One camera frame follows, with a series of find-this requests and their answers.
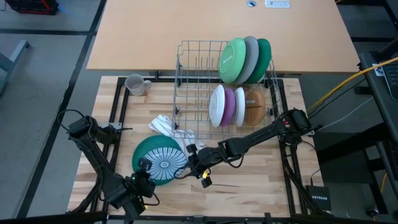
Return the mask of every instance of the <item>teal bowl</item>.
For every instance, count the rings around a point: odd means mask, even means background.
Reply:
[[[187,157],[181,150],[178,143],[167,136],[156,135],[146,138],[138,144],[132,155],[132,169],[139,170],[138,161],[140,158],[152,162],[148,171],[150,179],[156,185],[167,184],[174,179],[174,172],[187,163]]]

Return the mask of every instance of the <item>mug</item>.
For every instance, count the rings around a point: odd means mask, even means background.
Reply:
[[[133,96],[142,96],[145,91],[150,88],[151,84],[151,81],[144,81],[144,78],[138,74],[132,74],[124,81],[124,85]]]

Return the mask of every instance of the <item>pink plate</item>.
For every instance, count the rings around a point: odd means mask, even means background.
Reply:
[[[235,114],[235,94],[231,88],[225,88],[225,108],[220,126],[227,126],[233,119]]]

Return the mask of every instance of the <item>tan desk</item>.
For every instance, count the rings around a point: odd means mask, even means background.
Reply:
[[[182,40],[252,35],[272,46],[278,72],[356,72],[358,56],[335,0],[109,0],[87,69],[175,70]]]
[[[99,122],[107,122],[116,89],[117,77],[102,77],[97,93],[93,117]],[[299,80],[285,78],[285,94],[289,108],[305,110]],[[119,100],[116,120],[120,114],[124,87]],[[156,133],[148,123],[159,114],[171,117],[173,111],[174,83],[153,83],[145,96],[129,96],[124,122],[125,128],[119,148],[116,172],[130,176],[131,158],[136,146],[145,138]],[[217,140],[205,141],[214,146]],[[317,154],[308,144],[298,145],[298,163],[303,184],[310,183],[310,176],[319,169]],[[227,164],[212,168],[213,185],[204,189],[199,180],[189,177],[173,180],[164,186],[156,187],[160,205],[149,207],[142,215],[167,216],[218,216],[218,217],[263,217],[270,212],[272,217],[290,217],[282,161],[277,138],[270,139],[253,147],[244,158],[243,165],[234,169]],[[69,210],[73,210],[94,186],[96,174],[84,154],[70,197]],[[314,183],[323,185],[321,173],[314,175]],[[296,211],[300,212],[298,193],[293,187]],[[124,210],[109,211],[112,215],[124,215]]]

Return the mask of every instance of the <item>towel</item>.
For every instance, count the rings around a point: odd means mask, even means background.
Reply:
[[[196,140],[195,133],[192,130],[173,130],[174,124],[170,118],[166,115],[159,115],[149,123],[149,128],[156,131],[157,133],[174,139],[178,145],[183,149],[187,157],[190,153],[187,151],[187,145],[195,144],[198,151],[205,147],[202,141]]]

